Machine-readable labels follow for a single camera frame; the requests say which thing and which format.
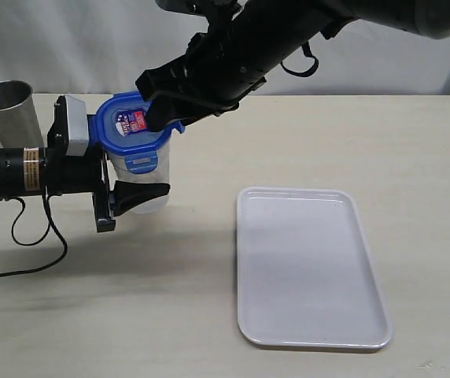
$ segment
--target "stainless steel cup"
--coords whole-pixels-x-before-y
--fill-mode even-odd
[[[0,143],[3,147],[43,146],[32,93],[31,86],[23,81],[0,81]]]

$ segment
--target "clear plastic container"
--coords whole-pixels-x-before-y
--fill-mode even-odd
[[[92,137],[108,153],[118,180],[128,183],[170,183],[169,153],[175,122],[162,132],[149,132],[145,115],[150,102],[138,92],[115,94],[102,104],[92,120]],[[135,207],[134,213],[152,213],[164,207],[168,195]]]

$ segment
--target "white tray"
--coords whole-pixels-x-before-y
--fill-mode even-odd
[[[377,350],[392,338],[354,201],[250,187],[238,197],[238,323],[269,347]]]

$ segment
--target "beige table surface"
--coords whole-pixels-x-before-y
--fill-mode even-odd
[[[56,95],[35,96],[42,129]],[[93,113],[108,96],[79,96]],[[395,338],[376,354],[259,350],[234,306],[234,204],[250,185],[331,188],[357,202]],[[18,228],[44,228],[33,198]],[[0,271],[61,252],[15,246]],[[0,279],[0,377],[450,377],[450,98],[251,97],[172,140],[171,201],[97,235],[89,195],[53,202],[59,266]]]

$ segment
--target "white backdrop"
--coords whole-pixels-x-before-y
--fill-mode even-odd
[[[0,0],[0,80],[25,80],[39,92],[129,91],[144,69],[182,54],[205,27],[154,0]],[[331,41],[314,38],[312,49],[321,60],[315,76],[277,68],[257,93],[450,94],[450,39],[360,21]],[[296,53],[287,64],[309,62]]]

